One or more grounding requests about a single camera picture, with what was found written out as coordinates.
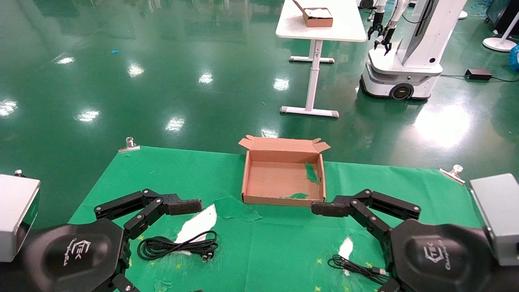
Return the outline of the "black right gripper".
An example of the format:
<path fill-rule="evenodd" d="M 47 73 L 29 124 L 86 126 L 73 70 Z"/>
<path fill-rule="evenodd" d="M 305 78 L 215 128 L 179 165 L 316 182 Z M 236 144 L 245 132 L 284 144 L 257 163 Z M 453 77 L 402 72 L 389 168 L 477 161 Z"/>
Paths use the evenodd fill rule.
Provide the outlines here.
<path fill-rule="evenodd" d="M 501 266 L 481 228 L 406 220 L 391 232 L 391 273 L 378 292 L 517 292 L 518 266 Z"/>

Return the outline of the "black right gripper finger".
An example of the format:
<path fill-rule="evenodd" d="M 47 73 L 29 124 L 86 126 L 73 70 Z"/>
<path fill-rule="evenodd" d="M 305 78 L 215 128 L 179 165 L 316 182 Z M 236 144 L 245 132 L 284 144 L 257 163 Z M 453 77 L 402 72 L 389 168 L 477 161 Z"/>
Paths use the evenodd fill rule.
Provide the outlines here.
<path fill-rule="evenodd" d="M 393 230 L 371 210 L 380 211 L 400 220 L 419 219 L 421 208 L 369 189 L 353 196 L 336 196 L 332 202 L 313 202 L 311 211 L 326 217 L 352 217 L 378 240 L 386 264 L 393 262 L 390 233 Z"/>

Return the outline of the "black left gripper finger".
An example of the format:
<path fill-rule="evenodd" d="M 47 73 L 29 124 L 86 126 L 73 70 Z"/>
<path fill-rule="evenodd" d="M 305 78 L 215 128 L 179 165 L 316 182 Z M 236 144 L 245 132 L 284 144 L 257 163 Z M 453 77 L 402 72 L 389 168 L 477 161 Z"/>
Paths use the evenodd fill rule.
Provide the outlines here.
<path fill-rule="evenodd" d="M 128 240 L 135 240 L 163 215 L 176 216 L 196 214 L 203 209 L 200 199 L 182 200 L 177 194 L 159 194 L 151 189 L 128 194 L 96 206 L 96 219 L 115 220 L 133 212 L 135 216 L 124 225 Z"/>

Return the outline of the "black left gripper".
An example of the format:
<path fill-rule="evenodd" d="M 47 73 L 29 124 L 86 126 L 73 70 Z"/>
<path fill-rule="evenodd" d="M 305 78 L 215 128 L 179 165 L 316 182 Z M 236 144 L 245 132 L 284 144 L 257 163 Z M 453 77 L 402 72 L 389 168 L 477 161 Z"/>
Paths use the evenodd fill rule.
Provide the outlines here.
<path fill-rule="evenodd" d="M 0 267 L 2 292 L 140 292 L 124 273 L 129 245 L 108 219 L 32 230 Z"/>

